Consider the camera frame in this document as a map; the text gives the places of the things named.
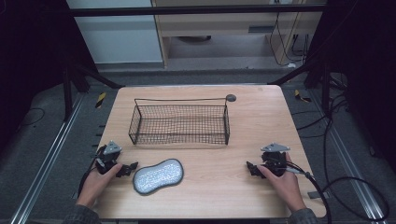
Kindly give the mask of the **black wire mesh basket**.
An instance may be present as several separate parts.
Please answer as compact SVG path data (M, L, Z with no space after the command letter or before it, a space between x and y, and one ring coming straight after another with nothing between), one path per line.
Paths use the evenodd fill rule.
M134 145L216 144L230 139L228 100L134 99L129 136Z

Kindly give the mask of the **white cabinet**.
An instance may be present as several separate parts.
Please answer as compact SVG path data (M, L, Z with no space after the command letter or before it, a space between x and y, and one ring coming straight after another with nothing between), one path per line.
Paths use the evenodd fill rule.
M66 0L71 9L151 7L150 0ZM161 63L154 17L75 17L96 64Z

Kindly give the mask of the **grey peanut-shaped pad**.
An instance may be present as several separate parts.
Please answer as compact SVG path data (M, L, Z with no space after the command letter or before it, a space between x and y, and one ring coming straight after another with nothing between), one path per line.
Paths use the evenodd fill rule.
M178 185L184 176L184 168L177 159L168 159L156 165L140 168L133 177L134 190L149 195L159 189Z

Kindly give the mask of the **person's right hand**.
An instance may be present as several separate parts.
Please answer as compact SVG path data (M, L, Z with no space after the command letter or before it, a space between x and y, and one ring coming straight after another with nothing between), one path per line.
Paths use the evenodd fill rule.
M285 172L282 176L276 176L264 166L259 165L258 169L292 213L306 208L300 192L298 178L294 173Z

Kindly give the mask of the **black metal stand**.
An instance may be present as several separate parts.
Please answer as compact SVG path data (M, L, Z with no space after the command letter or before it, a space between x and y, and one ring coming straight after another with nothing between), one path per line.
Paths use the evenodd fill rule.
M123 85L117 84L105 77L102 77L98 72L93 71L92 69L81 64L67 65L63 70L64 121L69 120L73 112L71 85L74 84L78 92L88 92L90 89L90 84L88 83L86 77L92 77L111 89L123 88Z
M330 64L325 59L307 60L305 64L292 70L285 76L269 82L269 85L283 85L287 81L307 73L304 85L308 88L314 88L321 83L321 108L326 115L330 113Z

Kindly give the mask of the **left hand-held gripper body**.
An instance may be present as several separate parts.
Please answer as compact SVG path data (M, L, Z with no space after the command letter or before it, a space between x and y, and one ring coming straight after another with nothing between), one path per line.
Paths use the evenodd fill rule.
M121 153L121 147L110 140L107 145L103 145L97 151L95 167L103 175L117 164L117 158Z

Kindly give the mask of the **black horizontal frame bar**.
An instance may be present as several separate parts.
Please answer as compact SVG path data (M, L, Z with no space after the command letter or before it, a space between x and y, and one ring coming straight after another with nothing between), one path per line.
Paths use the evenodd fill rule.
M231 13L319 12L326 4L314 5L242 5L242 6L190 6L190 7L120 7L70 9L74 17L145 16Z

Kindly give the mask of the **person's left hand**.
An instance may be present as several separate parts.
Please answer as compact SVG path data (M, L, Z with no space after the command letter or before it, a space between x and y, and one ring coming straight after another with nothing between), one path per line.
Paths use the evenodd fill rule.
M103 190L121 168L121 164L116 164L103 175L97 171L91 171L83 184L80 194L78 195L77 205L92 208L96 199L102 194Z

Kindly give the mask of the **small grey metal bracket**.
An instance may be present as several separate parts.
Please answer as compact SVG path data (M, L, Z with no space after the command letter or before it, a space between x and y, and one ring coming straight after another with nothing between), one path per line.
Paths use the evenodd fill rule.
M307 192L310 199L321 199L320 194L318 191L308 191ZM330 195L328 192L322 192L325 199L329 199Z

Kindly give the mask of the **aluminium floor rail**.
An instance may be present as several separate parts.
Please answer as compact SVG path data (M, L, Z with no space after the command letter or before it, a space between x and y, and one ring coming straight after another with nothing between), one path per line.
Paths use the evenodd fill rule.
M326 126L324 134L324 147L327 141L331 141L331 145L336 152L345 172L348 177L352 177L351 185L357 194L357 197L362 205L365 215L372 218L371 224L389 224L385 219L386 213L381 209L378 201L375 198L374 189L367 183L363 182L363 175L359 170L356 162L353 161L346 145L344 144L340 133L336 130L331 121L323 120Z
M40 195L41 190L43 189L50 171L55 164L59 153L61 152L64 142L69 135L73 124L78 116L79 110L81 109L81 104L85 98L83 93L78 93L74 103L72 104L72 112L69 118L62 123L62 126L57 132L55 139L53 140L49 151L41 163L41 166L38 172L35 175L35 178L27 190L23 200L21 201L18 209L13 214L12 218L9 221L9 224L25 224L34 205L35 202Z

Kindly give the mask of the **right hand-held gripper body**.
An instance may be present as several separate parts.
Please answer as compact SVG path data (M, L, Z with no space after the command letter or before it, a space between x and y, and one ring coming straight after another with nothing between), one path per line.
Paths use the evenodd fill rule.
M290 148L278 143L271 143L261 148L263 165L274 175L282 176L286 172L286 152Z

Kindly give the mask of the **light wooden desk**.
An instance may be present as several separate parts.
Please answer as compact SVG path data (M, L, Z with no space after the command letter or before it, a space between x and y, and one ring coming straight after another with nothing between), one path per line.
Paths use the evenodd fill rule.
M314 5L327 0L150 0L155 7ZM266 36L277 63L291 58L292 38L312 35L321 12L231 13L157 15L159 36L258 35Z

